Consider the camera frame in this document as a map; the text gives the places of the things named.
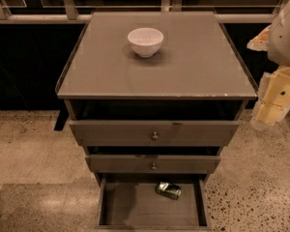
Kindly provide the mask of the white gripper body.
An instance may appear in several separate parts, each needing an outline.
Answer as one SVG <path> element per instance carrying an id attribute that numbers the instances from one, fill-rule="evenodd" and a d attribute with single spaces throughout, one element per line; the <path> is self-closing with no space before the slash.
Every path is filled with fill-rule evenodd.
<path id="1" fill-rule="evenodd" d="M 290 67 L 290 0 L 270 26 L 267 52 L 271 61 Z"/>

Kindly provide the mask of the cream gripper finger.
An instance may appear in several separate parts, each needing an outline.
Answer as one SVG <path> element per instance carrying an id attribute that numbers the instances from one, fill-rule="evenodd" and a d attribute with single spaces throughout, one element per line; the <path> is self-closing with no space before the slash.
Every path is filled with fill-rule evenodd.
<path id="1" fill-rule="evenodd" d="M 246 47 L 254 51 L 267 51 L 269 31 L 270 27 L 267 26 L 257 36 L 250 40 Z"/>
<path id="2" fill-rule="evenodd" d="M 261 79 L 253 120 L 261 125 L 280 122 L 290 110 L 290 67 L 279 66 Z"/>

